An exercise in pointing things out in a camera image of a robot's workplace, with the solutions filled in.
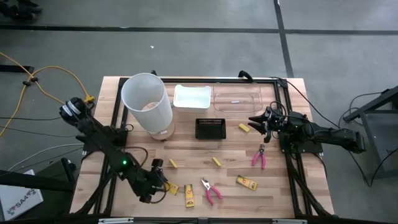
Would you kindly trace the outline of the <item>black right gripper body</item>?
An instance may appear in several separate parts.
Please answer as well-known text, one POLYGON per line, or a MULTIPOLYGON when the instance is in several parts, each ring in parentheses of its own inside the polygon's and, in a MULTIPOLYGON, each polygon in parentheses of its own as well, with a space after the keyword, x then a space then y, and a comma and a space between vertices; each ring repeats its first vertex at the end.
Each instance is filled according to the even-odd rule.
POLYGON ((269 117, 269 128, 273 132, 280 133, 284 130, 284 124, 286 119, 286 110, 285 109, 272 109, 272 114, 269 117))

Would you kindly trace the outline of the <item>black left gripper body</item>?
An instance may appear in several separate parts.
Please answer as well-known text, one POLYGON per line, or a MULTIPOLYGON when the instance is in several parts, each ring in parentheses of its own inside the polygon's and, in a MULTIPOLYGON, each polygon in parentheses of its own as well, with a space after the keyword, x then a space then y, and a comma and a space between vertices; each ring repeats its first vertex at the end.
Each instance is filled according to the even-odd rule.
POLYGON ((147 170, 140 170, 136 175, 134 193, 136 195, 154 195, 157 187, 157 174, 147 170))

